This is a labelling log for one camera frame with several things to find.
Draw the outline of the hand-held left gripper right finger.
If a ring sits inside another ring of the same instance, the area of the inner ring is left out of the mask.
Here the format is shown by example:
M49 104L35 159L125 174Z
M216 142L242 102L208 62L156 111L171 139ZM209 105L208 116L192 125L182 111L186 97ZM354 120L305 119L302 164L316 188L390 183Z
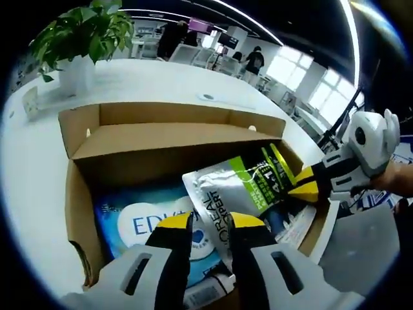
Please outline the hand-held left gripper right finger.
M242 309L325 309L326 283L314 262L277 243L263 221L231 212L228 223L232 271Z

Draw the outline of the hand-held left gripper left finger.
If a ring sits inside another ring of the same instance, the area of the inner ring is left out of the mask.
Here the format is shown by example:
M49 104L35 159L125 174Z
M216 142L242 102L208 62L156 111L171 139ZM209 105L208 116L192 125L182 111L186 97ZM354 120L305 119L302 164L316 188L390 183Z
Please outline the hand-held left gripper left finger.
M191 215L158 223L146 244L134 245L99 273L83 293L61 298L65 309L182 309L190 271Z

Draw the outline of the person's right hand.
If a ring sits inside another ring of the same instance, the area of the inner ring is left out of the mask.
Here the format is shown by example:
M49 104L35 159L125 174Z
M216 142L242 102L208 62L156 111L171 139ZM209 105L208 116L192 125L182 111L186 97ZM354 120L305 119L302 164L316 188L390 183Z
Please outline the person's right hand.
M383 174L372 178L370 185L375 190L388 191L405 198L411 198L413 194L412 164L390 161Z

